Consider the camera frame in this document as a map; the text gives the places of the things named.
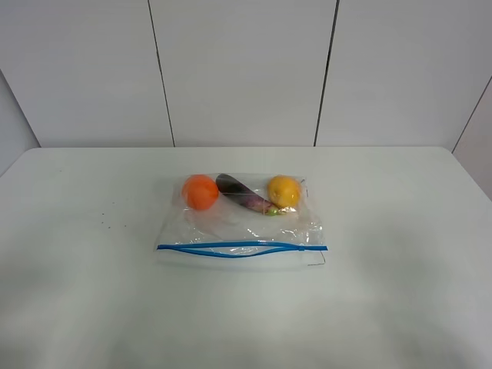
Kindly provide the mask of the yellow lemon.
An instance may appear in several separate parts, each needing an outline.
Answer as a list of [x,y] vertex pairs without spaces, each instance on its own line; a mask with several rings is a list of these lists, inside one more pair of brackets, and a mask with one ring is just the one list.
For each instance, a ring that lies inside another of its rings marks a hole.
[[295,208],[301,199],[301,184],[292,177],[278,175],[267,186],[270,202],[279,208]]

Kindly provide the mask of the orange fruit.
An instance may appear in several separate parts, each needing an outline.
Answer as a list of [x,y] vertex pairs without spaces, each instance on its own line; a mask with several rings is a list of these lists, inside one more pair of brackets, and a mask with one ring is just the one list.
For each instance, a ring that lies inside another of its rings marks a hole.
[[217,201],[219,190],[214,180],[207,175],[192,175],[185,180],[181,196],[188,207],[205,211]]

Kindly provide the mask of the purple eggplant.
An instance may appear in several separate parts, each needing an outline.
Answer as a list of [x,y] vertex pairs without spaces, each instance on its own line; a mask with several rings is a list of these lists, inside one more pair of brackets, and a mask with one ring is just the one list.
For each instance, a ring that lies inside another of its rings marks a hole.
[[230,175],[219,174],[215,179],[215,184],[222,195],[243,208],[267,216],[279,214],[280,210],[276,205]]

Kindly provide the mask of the clear zip bag blue seal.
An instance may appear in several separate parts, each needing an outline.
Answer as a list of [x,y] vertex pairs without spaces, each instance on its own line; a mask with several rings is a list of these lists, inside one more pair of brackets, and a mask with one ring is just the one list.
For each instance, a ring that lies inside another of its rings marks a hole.
[[[215,182],[227,174],[264,199],[273,174],[210,173]],[[228,200],[219,192],[217,201],[205,211],[188,207],[181,196],[187,178],[179,178],[167,214],[155,241],[155,250],[166,261],[206,267],[265,268],[318,267],[326,263],[328,247],[324,227],[313,211],[307,181],[289,176],[301,184],[301,199],[295,208],[279,208],[267,216]]]

